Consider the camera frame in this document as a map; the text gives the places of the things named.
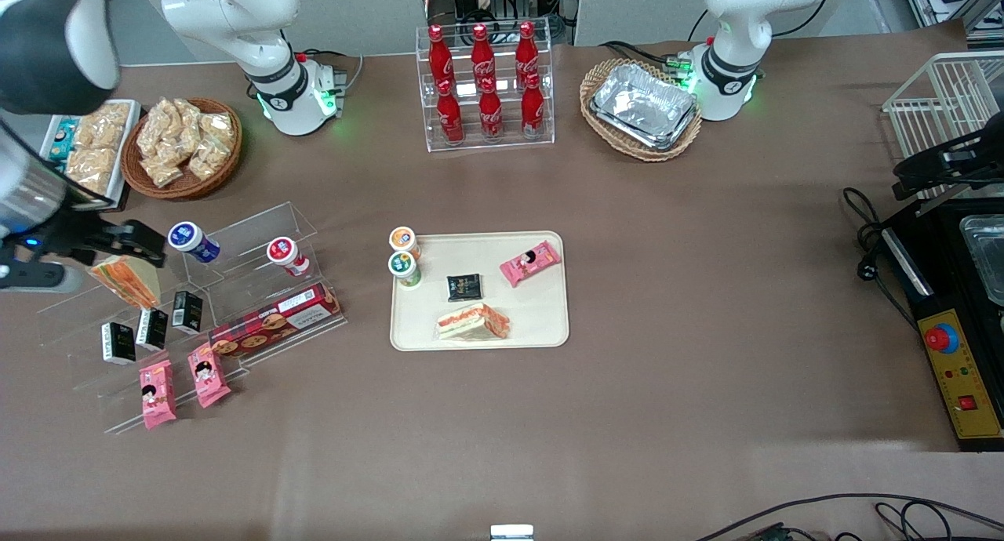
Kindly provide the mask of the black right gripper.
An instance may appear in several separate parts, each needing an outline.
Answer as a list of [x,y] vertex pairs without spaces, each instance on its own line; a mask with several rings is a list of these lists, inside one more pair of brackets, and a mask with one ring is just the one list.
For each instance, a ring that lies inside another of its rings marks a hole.
[[[55,255],[71,258],[86,266],[94,264],[97,268],[130,258],[162,268],[165,266],[164,247],[165,237],[139,220],[127,220],[116,227],[99,212],[60,209],[46,222],[4,237],[1,258],[3,265],[10,266],[16,259],[18,249],[26,249],[29,262]],[[96,261],[97,254],[104,258]]]

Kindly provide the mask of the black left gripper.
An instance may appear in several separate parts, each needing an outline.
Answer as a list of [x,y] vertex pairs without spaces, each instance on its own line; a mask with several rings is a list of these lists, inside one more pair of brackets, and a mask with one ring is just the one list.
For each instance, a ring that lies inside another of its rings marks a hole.
[[980,129],[912,155],[893,167],[893,195],[903,201],[940,185],[986,187],[1002,182],[1003,133]]

